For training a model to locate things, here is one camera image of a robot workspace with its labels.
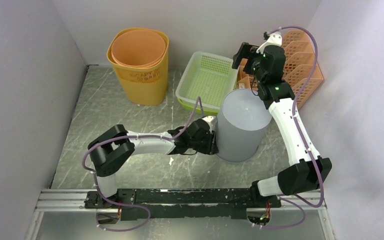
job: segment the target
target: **white wall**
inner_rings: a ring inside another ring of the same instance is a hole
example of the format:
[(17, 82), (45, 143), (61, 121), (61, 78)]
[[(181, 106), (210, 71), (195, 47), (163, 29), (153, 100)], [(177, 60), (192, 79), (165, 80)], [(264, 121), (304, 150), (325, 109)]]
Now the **white wall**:
[(150, 28), (170, 39), (169, 64), (186, 66), (196, 51), (232, 57), (264, 31), (307, 26), (321, 0), (53, 0), (87, 64), (109, 65), (121, 30)]
[(384, 0), (323, 0), (309, 30), (325, 83), (301, 116), (333, 163), (333, 229), (339, 240), (384, 239)]
[(51, 0), (0, 0), (0, 240), (24, 239), (84, 74)]

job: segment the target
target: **gray cylinder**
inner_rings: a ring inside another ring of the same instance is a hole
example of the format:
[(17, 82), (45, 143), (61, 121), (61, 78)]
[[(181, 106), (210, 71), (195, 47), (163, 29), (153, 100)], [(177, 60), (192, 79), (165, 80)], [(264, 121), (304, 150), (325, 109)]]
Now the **gray cylinder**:
[(230, 163), (248, 160), (256, 153), (271, 119), (264, 102), (251, 90), (230, 92), (217, 115), (216, 155)]

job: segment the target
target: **plastic basket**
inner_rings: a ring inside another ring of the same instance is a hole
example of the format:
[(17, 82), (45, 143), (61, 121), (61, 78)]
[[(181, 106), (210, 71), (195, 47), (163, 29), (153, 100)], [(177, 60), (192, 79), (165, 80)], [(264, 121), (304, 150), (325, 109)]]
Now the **plastic basket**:
[[(144, 28), (128, 28), (115, 36), (114, 40), (120, 35), (133, 31), (143, 30)], [(114, 40), (109, 45), (106, 57), (114, 69), (115, 75), (120, 81), (123, 90), (130, 102), (134, 104), (155, 106), (163, 102), (166, 96), (169, 74), (169, 38), (160, 31), (159, 34), (165, 42), (165, 52), (159, 63), (151, 67), (129, 67), (117, 64), (111, 54)]]
[(195, 52), (176, 89), (179, 103), (192, 110), (197, 97), (201, 97), (205, 114), (216, 115), (225, 96), (235, 88), (238, 70), (232, 69), (232, 63), (224, 56)]

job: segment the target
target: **scratched metal surface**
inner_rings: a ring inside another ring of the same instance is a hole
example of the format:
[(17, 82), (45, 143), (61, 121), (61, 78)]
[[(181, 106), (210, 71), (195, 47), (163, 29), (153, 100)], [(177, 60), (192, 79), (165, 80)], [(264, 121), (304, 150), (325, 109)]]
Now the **scratched metal surface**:
[[(182, 69), (169, 71), (169, 88), (158, 106), (127, 99), (112, 68), (92, 66), (84, 81), (51, 188), (90, 189), (92, 175), (81, 166), (87, 145), (115, 124), (142, 133), (183, 126), (190, 112), (177, 101)], [(119, 188), (248, 188), (255, 180), (288, 167), (284, 141), (271, 121), (257, 153), (243, 163), (227, 163), (215, 155), (142, 154), (132, 156), (117, 172)]]

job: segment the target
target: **green mesh tray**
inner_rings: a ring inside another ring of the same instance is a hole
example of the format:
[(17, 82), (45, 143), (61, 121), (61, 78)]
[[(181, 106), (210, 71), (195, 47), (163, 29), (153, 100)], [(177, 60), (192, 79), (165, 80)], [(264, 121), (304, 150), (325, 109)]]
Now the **green mesh tray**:
[(232, 69), (232, 63), (224, 56), (195, 52), (176, 89), (180, 104), (191, 110), (197, 97), (201, 97), (206, 113), (218, 113), (225, 96), (235, 88), (238, 70)]

